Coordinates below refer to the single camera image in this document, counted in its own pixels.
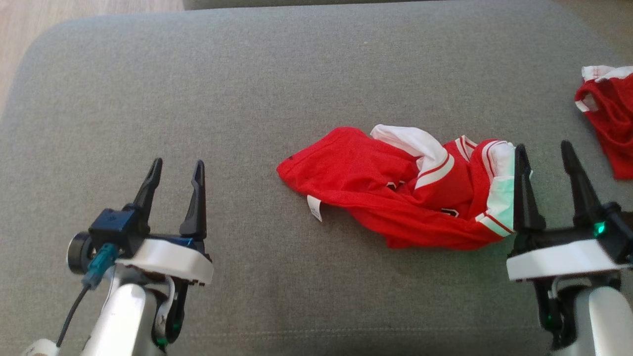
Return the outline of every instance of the round black knob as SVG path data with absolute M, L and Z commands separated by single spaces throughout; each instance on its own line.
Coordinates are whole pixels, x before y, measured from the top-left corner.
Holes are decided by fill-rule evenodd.
M 88 272 L 88 265 L 94 257 L 94 246 L 88 232 L 80 232 L 70 240 L 66 264 L 70 272 L 83 276 Z

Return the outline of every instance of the wooden floor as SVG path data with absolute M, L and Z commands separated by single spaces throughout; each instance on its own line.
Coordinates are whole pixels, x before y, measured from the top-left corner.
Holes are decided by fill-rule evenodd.
M 555 1 L 582 17 L 633 65 L 633 0 Z M 54 24 L 88 16 L 182 10 L 182 0 L 0 0 L 0 113 L 24 52 Z
M 182 11 L 182 0 L 0 0 L 0 113 L 20 60 L 33 40 L 74 18 Z

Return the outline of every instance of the red garment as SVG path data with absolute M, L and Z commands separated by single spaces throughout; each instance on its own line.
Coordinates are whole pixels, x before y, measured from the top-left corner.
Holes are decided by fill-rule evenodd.
M 379 127 L 394 128 L 379 125 L 374 130 Z M 414 128 L 395 129 L 428 135 Z M 428 137 L 424 140 L 435 141 Z M 474 145 L 462 136 L 444 147 L 437 143 L 421 160 L 358 129 L 340 127 L 284 160 L 277 172 L 293 190 L 345 208 L 362 225 L 381 233 L 391 248 L 472 250 L 512 232 L 511 206 L 499 209 L 502 213 L 487 207 L 498 168 L 490 152 L 499 143 L 508 145 L 495 140 Z M 442 154 L 446 157 L 435 167 L 418 168 Z M 502 178 L 507 183 L 508 177 Z M 504 191 L 501 200 L 507 201 L 508 194 L 511 202 L 512 191 Z
M 633 70 L 584 67 L 585 82 L 575 97 L 596 129 L 616 179 L 633 179 L 633 75 L 626 68 Z

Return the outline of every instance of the red and white clothing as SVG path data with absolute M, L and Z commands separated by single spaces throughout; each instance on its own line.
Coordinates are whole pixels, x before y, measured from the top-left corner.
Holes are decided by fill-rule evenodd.
M 616 179 L 633 179 L 633 67 L 582 67 L 576 106 L 596 129 Z
M 293 190 L 343 207 L 391 248 L 472 250 L 512 233 L 514 146 L 414 127 L 339 127 L 284 160 Z

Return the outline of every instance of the gray ottoman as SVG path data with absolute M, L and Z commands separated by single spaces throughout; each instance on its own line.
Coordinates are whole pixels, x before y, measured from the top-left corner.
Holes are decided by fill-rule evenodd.
M 342 125 L 525 143 L 549 226 L 571 222 L 559 144 L 600 197 L 633 208 L 573 95 L 583 65 L 624 65 L 547 1 L 437 1 L 113 16 L 40 37 L 0 124 L 0 354 L 54 339 L 81 289 L 70 238 L 165 160 L 150 224 L 175 233 L 206 163 L 211 285 L 193 288 L 174 355 L 539 355 L 512 241 L 389 250 L 345 211 L 319 223 L 275 168 Z M 626 279 L 630 288 L 633 283 Z M 107 286 L 87 295 L 75 354 Z

